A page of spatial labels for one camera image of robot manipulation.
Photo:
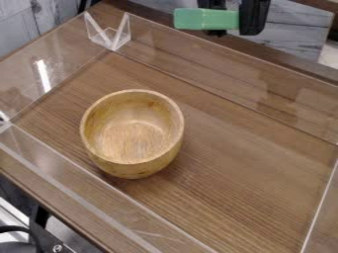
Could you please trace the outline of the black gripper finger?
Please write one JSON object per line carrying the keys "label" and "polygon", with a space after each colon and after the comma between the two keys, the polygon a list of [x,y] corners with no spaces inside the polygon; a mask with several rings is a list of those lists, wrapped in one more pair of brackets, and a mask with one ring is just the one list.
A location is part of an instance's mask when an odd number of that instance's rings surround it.
{"label": "black gripper finger", "polygon": [[[202,9],[226,10],[226,0],[197,0],[198,7]],[[205,33],[212,37],[224,37],[226,30],[208,30]]]}
{"label": "black gripper finger", "polygon": [[240,33],[242,36],[258,35],[268,22],[272,0],[242,0],[240,5]]}

